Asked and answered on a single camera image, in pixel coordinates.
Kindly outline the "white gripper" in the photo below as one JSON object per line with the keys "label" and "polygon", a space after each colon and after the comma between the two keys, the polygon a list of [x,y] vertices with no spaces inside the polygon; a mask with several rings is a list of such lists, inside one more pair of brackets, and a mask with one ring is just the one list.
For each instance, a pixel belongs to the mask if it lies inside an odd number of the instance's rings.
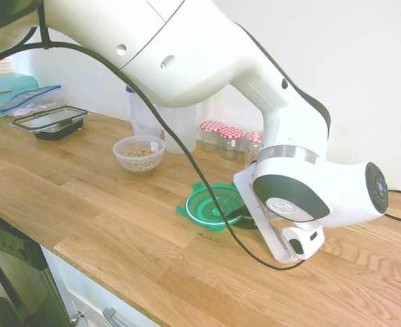
{"label": "white gripper", "polygon": [[234,185],[237,187],[246,205],[230,212],[226,215],[226,218],[247,217],[249,211],[253,220],[242,218],[237,222],[237,226],[246,230],[256,230],[258,227],[274,259],[281,264],[294,263],[298,259],[291,254],[287,246],[283,243],[278,230],[270,224],[262,203],[258,201],[254,194],[252,186],[255,166],[256,163],[252,163],[248,168],[234,175]]}

